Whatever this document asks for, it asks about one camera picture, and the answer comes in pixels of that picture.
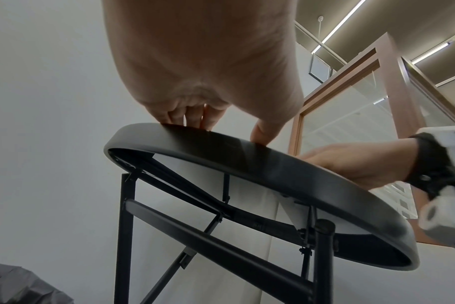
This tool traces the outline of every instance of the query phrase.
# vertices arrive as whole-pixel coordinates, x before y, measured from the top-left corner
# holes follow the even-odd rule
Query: stool leg
[[[314,252],[314,304],[333,303],[333,259],[336,226],[319,219],[314,226],[316,246]]]
[[[119,205],[119,226],[117,231],[116,278],[114,283],[114,304],[129,303],[129,282],[131,275],[131,249],[133,246],[133,215],[126,211],[125,201],[134,199],[136,178],[129,173],[122,175]]]

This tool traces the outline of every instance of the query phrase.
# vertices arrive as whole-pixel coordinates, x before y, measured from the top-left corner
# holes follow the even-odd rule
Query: gray plastic bag
[[[74,304],[29,270],[0,264],[0,304]]]

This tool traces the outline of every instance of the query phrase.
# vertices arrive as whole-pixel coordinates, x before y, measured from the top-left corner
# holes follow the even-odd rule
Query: glass pane
[[[324,82],[329,78],[329,69],[330,67],[324,61],[319,59],[318,56],[313,55],[309,74],[317,78],[319,81]]]
[[[414,98],[419,102],[421,113],[426,121],[428,127],[445,127],[455,126],[455,120],[449,117],[443,110],[441,110],[436,103],[424,93],[421,86],[415,80],[411,79],[411,87],[414,91]]]
[[[384,83],[376,70],[303,118],[300,154],[334,143],[398,138]],[[407,218],[417,218],[411,188],[396,182],[371,191]]]

